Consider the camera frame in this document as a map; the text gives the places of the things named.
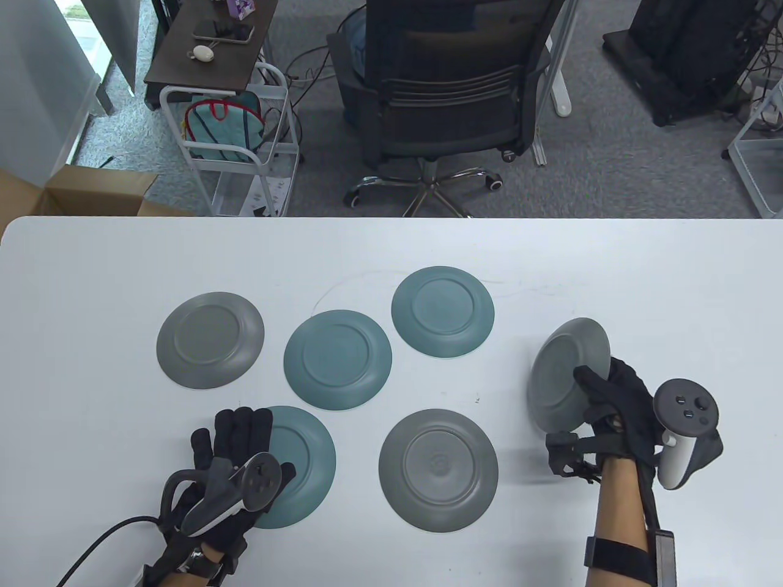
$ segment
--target white earbuds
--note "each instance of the white earbuds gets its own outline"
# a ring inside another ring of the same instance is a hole
[[[198,59],[201,62],[209,63],[215,58],[215,52],[206,45],[196,45],[192,51],[188,51],[190,59]]]

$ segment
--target gloved hand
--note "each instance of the gloved hand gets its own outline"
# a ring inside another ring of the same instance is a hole
[[[215,416],[214,450],[209,430],[206,428],[200,428],[191,435],[193,464],[198,470],[207,470],[212,464],[213,457],[217,456],[230,459],[235,468],[240,467],[257,452],[268,452],[271,437],[272,412],[268,409],[257,409],[255,412],[247,407],[237,410],[224,409]],[[292,463],[282,463],[280,468],[283,471],[283,481],[277,495],[296,477],[296,469]],[[177,528],[185,514],[203,497],[204,489],[195,483],[182,493],[171,515]],[[244,533],[255,526],[258,518],[269,512],[273,503],[274,500],[258,512],[240,510],[198,538],[220,553],[230,553],[242,540]]]
[[[599,434],[620,433],[631,456],[655,468],[655,446],[661,445],[663,426],[655,417],[652,396],[631,367],[612,357],[609,377],[601,379],[590,367],[574,369],[574,379],[590,401],[585,421]]]

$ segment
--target bag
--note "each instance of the bag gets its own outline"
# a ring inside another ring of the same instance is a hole
[[[255,153],[264,142],[261,101],[253,92],[224,99],[193,98],[185,112],[185,139],[244,147]],[[234,151],[191,149],[194,157],[250,163],[249,157]]]

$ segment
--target controller button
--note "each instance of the controller button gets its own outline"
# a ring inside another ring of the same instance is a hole
[[[672,434],[668,430],[663,431],[663,435],[661,436],[661,439],[663,440],[664,446],[669,446],[669,447],[677,446],[677,437],[674,436],[674,434]]]

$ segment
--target floor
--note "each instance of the floor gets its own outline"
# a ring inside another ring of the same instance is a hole
[[[306,49],[322,45],[359,0],[280,0],[270,31],[275,61],[285,65]],[[548,165],[536,167],[531,153],[505,164],[497,151],[451,157],[446,171],[485,165],[503,176],[505,186],[487,193],[483,182],[449,192],[477,217],[495,218],[757,218],[755,208],[730,163],[720,152],[739,130],[733,121],[703,117],[674,127],[651,122],[633,89],[601,50],[601,35],[626,28],[638,0],[583,0],[563,73],[573,111],[558,118],[547,103],[541,133]],[[116,67],[107,91],[116,111],[94,118],[75,162],[155,171],[161,174],[149,197],[199,214],[204,210],[193,180],[168,133],[160,111],[143,102],[154,14],[142,1],[139,29],[139,94],[131,96]],[[292,70],[304,75],[323,54],[302,59]],[[361,162],[355,132],[343,121],[334,79],[318,83],[298,108],[304,127],[303,154],[290,204],[293,216],[399,216],[413,193],[370,188],[356,209],[342,204],[345,190],[370,170]],[[414,163],[395,164],[398,174]],[[447,215],[436,203],[421,215]]]

